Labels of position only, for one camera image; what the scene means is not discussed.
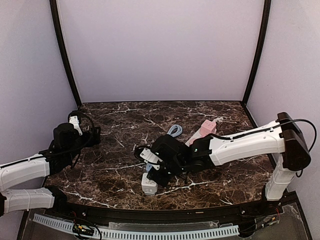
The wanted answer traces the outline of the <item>blue power strip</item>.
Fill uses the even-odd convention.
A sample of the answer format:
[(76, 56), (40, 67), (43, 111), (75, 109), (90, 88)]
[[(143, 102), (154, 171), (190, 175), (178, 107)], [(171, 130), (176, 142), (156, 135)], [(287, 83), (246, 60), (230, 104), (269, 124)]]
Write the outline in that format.
[(145, 170), (146, 170), (146, 172), (148, 173), (152, 168), (153, 168), (153, 165), (150, 164), (150, 163), (147, 163), (147, 164), (146, 164), (146, 167), (145, 167)]

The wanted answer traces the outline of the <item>white cube socket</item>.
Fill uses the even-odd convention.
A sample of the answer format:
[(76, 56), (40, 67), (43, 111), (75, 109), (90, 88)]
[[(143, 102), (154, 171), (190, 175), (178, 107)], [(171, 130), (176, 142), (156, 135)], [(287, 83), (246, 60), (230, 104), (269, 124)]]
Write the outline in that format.
[(148, 173), (145, 172), (141, 179), (141, 188), (146, 196), (155, 196), (158, 191), (158, 184), (147, 178)]

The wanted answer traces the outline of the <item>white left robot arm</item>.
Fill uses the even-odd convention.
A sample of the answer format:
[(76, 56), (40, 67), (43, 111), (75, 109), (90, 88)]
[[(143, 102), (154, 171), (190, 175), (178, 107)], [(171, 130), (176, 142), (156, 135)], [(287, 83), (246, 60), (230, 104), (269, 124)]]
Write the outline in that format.
[(87, 131), (77, 124), (61, 123), (53, 130), (49, 148), (25, 159), (0, 167), (0, 214), (31, 209), (52, 209), (64, 205), (67, 196), (55, 186), (37, 189), (14, 189), (15, 186), (37, 178), (74, 168), (81, 151), (101, 142), (101, 128), (91, 126)]

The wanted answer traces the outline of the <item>small circuit board left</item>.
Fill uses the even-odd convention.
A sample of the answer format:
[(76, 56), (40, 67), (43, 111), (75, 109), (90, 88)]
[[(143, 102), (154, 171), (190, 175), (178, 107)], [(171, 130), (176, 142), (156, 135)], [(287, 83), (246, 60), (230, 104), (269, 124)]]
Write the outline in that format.
[(81, 224), (74, 224), (72, 227), (72, 232), (79, 235), (93, 236), (94, 229)]

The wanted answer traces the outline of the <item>left black frame post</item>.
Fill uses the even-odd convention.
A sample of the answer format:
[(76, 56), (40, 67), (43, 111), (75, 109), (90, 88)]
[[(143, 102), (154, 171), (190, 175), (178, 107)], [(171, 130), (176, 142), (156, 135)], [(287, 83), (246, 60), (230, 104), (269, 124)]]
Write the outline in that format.
[(62, 25), (61, 25), (59, 10), (58, 10), (58, 1), (57, 0), (49, 0), (49, 5), (50, 5), (50, 11), (51, 11), (51, 17), (52, 17), (52, 22), (53, 22), (53, 26), (54, 26), (55, 36), (56, 36), (62, 64), (63, 64), (65, 74), (66, 74), (66, 77), (68, 80), (68, 84), (69, 84), (73, 99), (75, 101), (76, 107), (80, 108), (82, 106), (82, 101), (81, 101), (80, 94), (79, 94), (79, 91), (76, 86), (75, 78), (74, 78), (74, 75), (72, 72), (71, 64), (69, 61), (69, 56), (67, 53), (66, 44), (64, 41)]

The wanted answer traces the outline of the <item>pink cube socket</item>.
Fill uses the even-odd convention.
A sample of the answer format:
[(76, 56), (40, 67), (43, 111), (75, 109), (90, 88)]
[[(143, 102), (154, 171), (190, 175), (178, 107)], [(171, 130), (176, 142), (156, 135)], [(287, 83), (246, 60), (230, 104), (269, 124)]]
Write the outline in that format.
[(208, 134), (217, 133), (217, 124), (215, 121), (206, 119), (200, 126), (199, 134), (201, 136), (207, 136)]

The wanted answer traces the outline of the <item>black frame post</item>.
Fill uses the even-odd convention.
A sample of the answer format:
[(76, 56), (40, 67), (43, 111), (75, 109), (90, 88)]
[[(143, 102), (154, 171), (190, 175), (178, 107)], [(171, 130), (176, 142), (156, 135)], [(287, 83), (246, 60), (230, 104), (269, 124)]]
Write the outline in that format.
[(270, 16), (270, 11), (271, 11), (271, 0), (265, 0), (263, 4), (263, 11), (262, 11), (262, 17), (261, 17), (261, 24), (259, 28), (259, 34), (258, 34), (258, 39), (257, 39), (257, 44), (256, 44), (256, 49), (252, 61), (252, 66), (249, 74), (249, 78), (247, 81), (247, 85), (244, 91), (244, 95), (242, 98), (241, 103), (246, 106), (248, 104), (248, 101), (250, 99), (250, 95), (254, 86), (255, 78), (257, 75), (264, 43), (265, 43), (265, 37), (267, 33), (267, 28), (268, 28), (268, 22), (269, 22), (269, 16)]
[(51, 17), (52, 17), (52, 22), (53, 22), (53, 26), (54, 26), (55, 36), (56, 36), (62, 64), (63, 64), (65, 74), (66, 74), (66, 77), (68, 80), (68, 84), (69, 84), (73, 99), (75, 101), (76, 107), (80, 108), (82, 106), (82, 101), (81, 101), (80, 94), (79, 94), (79, 91), (76, 86), (75, 78), (74, 78), (74, 75), (72, 72), (71, 64), (69, 61), (69, 56), (67, 53), (66, 44), (64, 41), (62, 25), (61, 25), (59, 10), (58, 10), (58, 1), (57, 0), (49, 0), (49, 5), (50, 5), (50, 11), (51, 11)]

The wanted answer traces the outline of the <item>right black frame post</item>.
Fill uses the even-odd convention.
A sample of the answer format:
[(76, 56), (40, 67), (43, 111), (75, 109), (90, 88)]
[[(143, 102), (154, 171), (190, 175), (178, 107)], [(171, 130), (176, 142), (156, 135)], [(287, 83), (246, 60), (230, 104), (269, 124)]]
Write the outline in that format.
[(249, 78), (247, 81), (247, 85), (244, 91), (244, 95), (242, 98), (241, 103), (246, 106), (248, 104), (248, 101), (250, 99), (250, 95), (254, 86), (255, 78), (257, 75), (264, 43), (265, 43), (265, 37), (267, 33), (267, 28), (268, 28), (268, 22), (269, 22), (269, 16), (270, 16), (270, 11), (271, 11), (271, 0), (265, 0), (263, 4), (263, 11), (262, 11), (262, 17), (261, 17), (261, 24), (259, 28), (259, 34), (258, 34), (258, 39), (257, 39), (257, 44), (256, 44), (256, 49), (252, 61), (252, 66), (249, 74)]

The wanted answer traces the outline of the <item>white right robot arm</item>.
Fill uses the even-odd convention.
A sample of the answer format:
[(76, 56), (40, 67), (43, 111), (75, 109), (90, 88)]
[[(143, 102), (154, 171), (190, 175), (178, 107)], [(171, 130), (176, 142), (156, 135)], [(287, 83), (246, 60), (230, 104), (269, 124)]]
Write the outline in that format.
[(138, 156), (152, 166), (147, 178), (166, 187), (172, 177), (182, 173), (198, 173), (235, 160), (276, 153), (279, 160), (262, 199), (278, 202), (296, 173), (311, 163), (310, 149), (298, 122), (281, 112), (275, 121), (261, 127), (226, 136), (209, 133), (191, 145), (166, 134), (158, 137), (151, 148), (144, 147)]

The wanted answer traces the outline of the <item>black front rail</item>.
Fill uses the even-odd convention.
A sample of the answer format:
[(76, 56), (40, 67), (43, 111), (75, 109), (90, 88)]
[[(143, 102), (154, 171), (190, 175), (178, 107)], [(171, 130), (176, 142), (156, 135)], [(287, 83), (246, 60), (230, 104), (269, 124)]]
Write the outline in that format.
[(36, 209), (35, 212), (50, 217), (81, 221), (107, 226), (110, 222), (132, 224), (182, 224), (218, 221), (220, 224), (243, 224), (254, 219), (276, 213), (287, 200), (283, 196), (278, 201), (265, 199), (241, 204), (187, 210), (125, 210), (95, 207), (75, 203), (65, 203), (63, 207)]

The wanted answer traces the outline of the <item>white multicolour power strip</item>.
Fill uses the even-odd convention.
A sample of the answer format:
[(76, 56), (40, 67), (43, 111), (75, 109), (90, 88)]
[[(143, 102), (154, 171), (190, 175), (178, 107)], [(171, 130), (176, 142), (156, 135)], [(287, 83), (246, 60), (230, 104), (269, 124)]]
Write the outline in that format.
[(200, 135), (200, 128), (185, 142), (187, 146), (190, 146), (195, 140), (203, 138), (205, 136)]

